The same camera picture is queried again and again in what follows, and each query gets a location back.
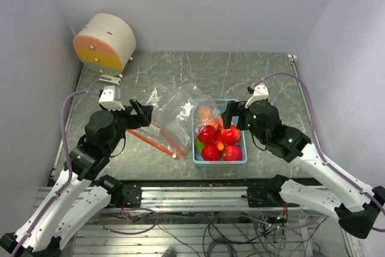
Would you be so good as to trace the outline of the peach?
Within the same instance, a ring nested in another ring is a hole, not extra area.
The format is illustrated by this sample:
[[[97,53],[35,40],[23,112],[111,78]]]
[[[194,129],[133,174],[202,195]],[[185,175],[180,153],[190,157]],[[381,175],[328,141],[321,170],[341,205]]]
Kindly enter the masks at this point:
[[[207,120],[212,118],[212,108],[207,105],[199,105],[196,109],[196,116],[200,120]]]

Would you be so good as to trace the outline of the clear zip top bag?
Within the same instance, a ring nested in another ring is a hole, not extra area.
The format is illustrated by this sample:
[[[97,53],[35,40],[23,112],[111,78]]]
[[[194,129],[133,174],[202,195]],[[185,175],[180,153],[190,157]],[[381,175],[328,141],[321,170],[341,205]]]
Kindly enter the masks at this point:
[[[184,157],[199,130],[219,115],[214,99],[195,84],[181,87],[154,83],[145,94],[144,103],[153,106],[150,126],[128,130],[145,143],[174,159]],[[212,118],[200,120],[196,116],[199,105],[212,108]]]

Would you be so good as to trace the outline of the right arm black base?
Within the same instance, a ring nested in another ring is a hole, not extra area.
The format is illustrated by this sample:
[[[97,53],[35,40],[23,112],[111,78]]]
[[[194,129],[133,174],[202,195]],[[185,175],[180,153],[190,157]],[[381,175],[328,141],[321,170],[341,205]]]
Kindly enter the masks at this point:
[[[285,201],[280,196],[283,184],[286,181],[299,180],[299,178],[289,178],[283,175],[264,179],[242,179],[241,182],[247,187],[247,193],[242,198],[248,200],[250,208],[257,208],[259,205],[283,207]]]

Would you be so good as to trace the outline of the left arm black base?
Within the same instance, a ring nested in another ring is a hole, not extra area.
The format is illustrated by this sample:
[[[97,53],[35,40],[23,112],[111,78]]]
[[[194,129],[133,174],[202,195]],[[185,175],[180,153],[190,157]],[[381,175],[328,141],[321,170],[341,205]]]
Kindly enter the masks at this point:
[[[105,175],[100,179],[100,186],[106,189],[111,200],[108,208],[139,208],[141,205],[141,188],[137,185],[124,185],[112,176]]]

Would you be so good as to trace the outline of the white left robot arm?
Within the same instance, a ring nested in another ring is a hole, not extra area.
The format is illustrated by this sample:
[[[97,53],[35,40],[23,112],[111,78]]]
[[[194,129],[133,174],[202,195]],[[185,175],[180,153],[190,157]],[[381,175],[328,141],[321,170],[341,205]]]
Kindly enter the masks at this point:
[[[98,177],[128,129],[149,126],[153,106],[131,99],[114,108],[100,103],[85,126],[85,134],[69,154],[55,185],[29,220],[16,232],[1,237],[11,256],[60,256],[74,234],[99,210],[122,202],[122,183]]]

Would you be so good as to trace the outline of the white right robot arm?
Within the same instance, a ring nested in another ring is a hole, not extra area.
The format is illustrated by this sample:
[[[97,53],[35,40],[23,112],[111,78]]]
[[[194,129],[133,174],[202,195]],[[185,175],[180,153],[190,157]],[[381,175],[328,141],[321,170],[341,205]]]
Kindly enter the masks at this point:
[[[293,203],[318,211],[338,221],[350,235],[365,239],[375,230],[375,221],[384,212],[384,187],[372,187],[348,174],[299,129],[284,125],[278,109],[268,100],[252,104],[230,101],[222,113],[224,127],[237,117],[237,128],[249,131],[274,156],[304,170],[326,190],[303,186],[277,175],[265,192],[272,206]]]

